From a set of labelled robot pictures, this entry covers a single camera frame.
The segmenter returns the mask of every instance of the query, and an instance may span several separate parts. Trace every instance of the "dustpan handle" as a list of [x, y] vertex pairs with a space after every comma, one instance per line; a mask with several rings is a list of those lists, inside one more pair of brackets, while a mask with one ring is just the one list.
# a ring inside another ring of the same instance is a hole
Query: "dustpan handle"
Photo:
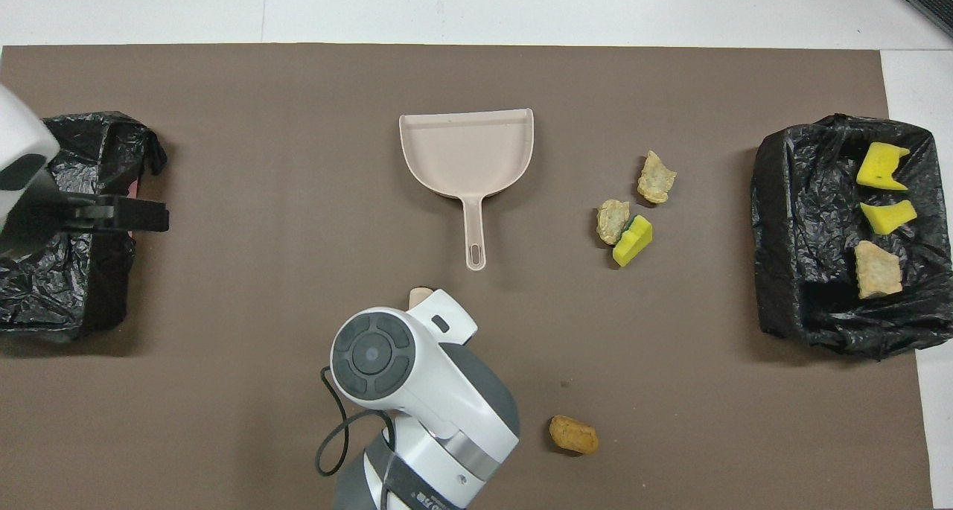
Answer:
[[464, 198], [463, 235], [466, 239], [467, 268], [477, 272], [486, 266], [483, 245], [483, 198]]

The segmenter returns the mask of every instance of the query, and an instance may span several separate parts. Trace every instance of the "sponge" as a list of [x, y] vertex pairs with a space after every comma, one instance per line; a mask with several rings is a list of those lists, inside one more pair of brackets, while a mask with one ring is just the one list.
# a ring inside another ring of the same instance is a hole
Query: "sponge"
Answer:
[[861, 170], [857, 173], [857, 184], [869, 185], [881, 190], [906, 190], [905, 185], [893, 179], [893, 172], [899, 166], [899, 157], [910, 154], [908, 148], [892, 146], [875, 141], [870, 144]]
[[622, 232], [619, 243], [612, 249], [612, 258], [624, 268], [651, 241], [652, 224], [643, 216], [636, 216], [632, 218], [629, 227]]
[[878, 235], [890, 235], [894, 229], [917, 218], [917, 211], [909, 199], [882, 207], [861, 203], [861, 210], [864, 211], [864, 216], [867, 216], [870, 227], [874, 228]]

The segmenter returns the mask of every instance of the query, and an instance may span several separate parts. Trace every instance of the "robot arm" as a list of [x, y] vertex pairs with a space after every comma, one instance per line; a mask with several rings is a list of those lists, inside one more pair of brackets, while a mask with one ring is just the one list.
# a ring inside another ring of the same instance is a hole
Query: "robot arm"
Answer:
[[164, 203], [60, 191], [44, 170], [57, 153], [47, 127], [0, 86], [0, 258], [37, 252], [57, 232], [169, 229]]
[[[334, 337], [338, 389], [366, 408], [398, 411], [395, 451], [375, 439], [342, 471], [336, 510], [464, 508], [520, 441], [513, 397], [464, 346], [477, 324], [450, 294], [426, 294], [412, 293], [407, 312], [362, 310]], [[432, 504], [438, 497], [449, 504]]]

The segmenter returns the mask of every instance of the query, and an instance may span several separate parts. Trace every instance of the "black cable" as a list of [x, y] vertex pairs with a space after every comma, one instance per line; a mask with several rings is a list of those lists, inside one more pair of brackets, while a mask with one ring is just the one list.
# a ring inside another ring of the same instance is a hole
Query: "black cable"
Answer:
[[[341, 422], [346, 423], [344, 424], [344, 448], [341, 449], [341, 457], [337, 459], [337, 463], [331, 467], [329, 471], [325, 471], [321, 469], [321, 453], [323, 452], [324, 446], [327, 444], [328, 440], [325, 439], [324, 443], [321, 443], [321, 447], [319, 451], [317, 451], [317, 456], [314, 457], [314, 467], [317, 468], [317, 472], [319, 472], [321, 476], [331, 476], [334, 475], [334, 473], [337, 473], [337, 470], [341, 468], [341, 465], [344, 465], [344, 459], [346, 459], [348, 455], [348, 445], [351, 444], [351, 431], [348, 430], [348, 424], [350, 423], [347, 423], [348, 414], [344, 411], [344, 404], [341, 404], [341, 398], [338, 397], [337, 391], [334, 391], [334, 387], [331, 387], [331, 382], [328, 381], [327, 374], [330, 373], [330, 371], [330, 366], [321, 369], [321, 382], [325, 387], [328, 388], [328, 392], [331, 393], [331, 397], [334, 398], [334, 403], [337, 404], [337, 411], [341, 412]], [[336, 434], [337, 432], [331, 432], [329, 438], [333, 438]]]
[[[350, 444], [350, 431], [348, 431], [348, 426], [351, 425], [351, 422], [357, 421], [358, 418], [363, 418], [363, 416], [376, 415], [379, 418], [384, 420], [384, 425], [387, 427], [387, 447], [391, 449], [391, 452], [394, 452], [398, 440], [396, 440], [396, 431], [394, 429], [394, 421], [385, 414], [385, 412], [379, 411], [378, 409], [365, 409], [363, 412], [347, 416], [347, 412], [344, 411], [344, 404], [341, 404], [341, 399], [337, 397], [337, 391], [334, 391], [334, 387], [331, 387], [331, 382], [328, 381], [326, 373], [331, 370], [331, 367], [325, 367], [321, 369], [321, 381], [324, 382], [324, 386], [328, 388], [328, 391], [331, 393], [331, 397], [334, 398], [334, 402], [337, 404], [338, 411], [341, 412], [341, 423], [337, 425], [331, 434], [328, 434], [327, 438], [324, 438], [324, 441], [321, 442], [321, 445], [317, 447], [317, 453], [314, 455], [314, 468], [317, 469], [317, 473], [321, 476], [331, 476], [334, 473], [337, 473], [337, 470], [341, 468], [344, 460], [347, 459], [348, 455], [348, 445]], [[324, 449], [328, 446], [328, 443], [334, 439], [335, 436], [344, 431], [344, 446], [341, 448], [341, 456], [337, 459], [337, 464], [331, 467], [329, 470], [321, 469], [321, 455], [324, 453]]]

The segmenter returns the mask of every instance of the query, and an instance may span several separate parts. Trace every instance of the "dustpan handle hole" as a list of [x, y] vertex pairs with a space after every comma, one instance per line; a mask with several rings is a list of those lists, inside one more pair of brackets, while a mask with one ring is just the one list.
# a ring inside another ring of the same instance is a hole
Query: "dustpan handle hole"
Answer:
[[480, 255], [479, 246], [477, 246], [476, 244], [474, 244], [473, 246], [470, 246], [470, 262], [474, 263], [474, 265], [479, 266], [482, 258], [483, 256]]

